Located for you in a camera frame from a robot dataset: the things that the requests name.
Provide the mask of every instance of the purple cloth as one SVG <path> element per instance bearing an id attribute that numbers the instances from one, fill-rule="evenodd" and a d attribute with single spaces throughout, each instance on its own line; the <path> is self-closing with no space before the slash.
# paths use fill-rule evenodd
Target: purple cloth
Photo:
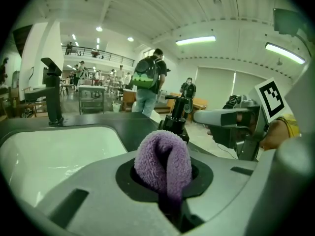
<path id="1" fill-rule="evenodd" d="M 134 168 L 150 189 L 176 203 L 181 202 L 182 190 L 192 179 L 187 145 L 165 130 L 154 131 L 142 141 Z"/>

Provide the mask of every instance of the jeans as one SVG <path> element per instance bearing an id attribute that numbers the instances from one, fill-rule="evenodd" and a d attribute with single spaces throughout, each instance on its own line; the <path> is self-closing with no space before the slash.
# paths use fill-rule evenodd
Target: jeans
<path id="1" fill-rule="evenodd" d="M 148 89 L 138 89 L 136 93 L 136 112 L 142 112 L 150 118 L 151 113 L 156 106 L 156 94 Z"/>

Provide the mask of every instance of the sink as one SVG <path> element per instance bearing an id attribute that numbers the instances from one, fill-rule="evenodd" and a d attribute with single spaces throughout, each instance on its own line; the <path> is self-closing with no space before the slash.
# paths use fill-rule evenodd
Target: sink
<path id="1" fill-rule="evenodd" d="M 0 147 L 0 168 L 13 194 L 35 207 L 82 167 L 126 152 L 107 127 L 22 132 Z"/>

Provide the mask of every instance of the ceiling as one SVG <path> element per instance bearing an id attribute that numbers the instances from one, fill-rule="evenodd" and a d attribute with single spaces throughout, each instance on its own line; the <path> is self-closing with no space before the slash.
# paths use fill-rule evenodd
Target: ceiling
<path id="1" fill-rule="evenodd" d="M 297 10 L 289 0 L 33 0 L 17 26 L 55 18 L 61 22 L 62 41 L 81 38 L 79 44 L 100 49 L 119 33 L 135 41 L 132 48 L 159 47 L 171 60 L 231 59 L 258 69 L 273 69 L 297 78 L 303 65 L 265 50 L 266 42 L 287 48 L 308 60 L 307 49 L 296 37 L 273 30 L 273 8 Z M 214 35 L 216 42 L 178 47 L 176 40 Z M 311 52 L 314 46 L 307 42 Z"/>

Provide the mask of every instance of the balcony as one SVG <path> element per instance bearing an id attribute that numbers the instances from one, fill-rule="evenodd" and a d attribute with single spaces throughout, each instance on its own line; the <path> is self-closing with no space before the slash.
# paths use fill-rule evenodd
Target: balcony
<path id="1" fill-rule="evenodd" d="M 71 50 L 67 50 L 67 47 L 65 45 L 62 46 L 62 50 L 64 53 L 64 57 L 71 57 L 71 58 L 78 58 L 83 60 L 86 60 L 88 62 L 96 62 L 96 61 L 110 61 L 119 63 L 122 65 L 133 67 L 134 60 L 126 58 L 124 56 L 120 56 L 114 53 L 109 53 L 102 50 L 92 49 L 88 47 L 76 47 L 73 46 Z"/>

